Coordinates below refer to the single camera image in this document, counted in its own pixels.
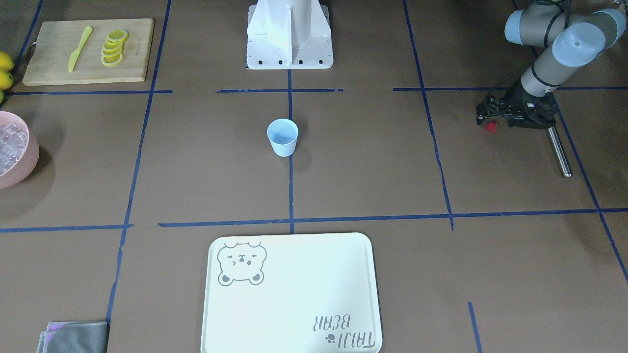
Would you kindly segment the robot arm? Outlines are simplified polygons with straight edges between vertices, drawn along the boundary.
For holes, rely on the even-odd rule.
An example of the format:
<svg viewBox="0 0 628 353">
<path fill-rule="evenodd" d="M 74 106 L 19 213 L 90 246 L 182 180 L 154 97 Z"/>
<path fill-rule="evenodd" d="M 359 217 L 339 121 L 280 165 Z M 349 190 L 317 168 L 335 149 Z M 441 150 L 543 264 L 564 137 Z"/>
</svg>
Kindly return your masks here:
<svg viewBox="0 0 628 353">
<path fill-rule="evenodd" d="M 485 96 L 476 108 L 477 125 L 503 118 L 509 127 L 554 127 L 554 91 L 612 47 L 626 29 L 626 15 L 617 9 L 572 15 L 565 0 L 535 0 L 527 9 L 514 11 L 505 23 L 505 38 L 544 51 L 502 98 Z"/>
</svg>

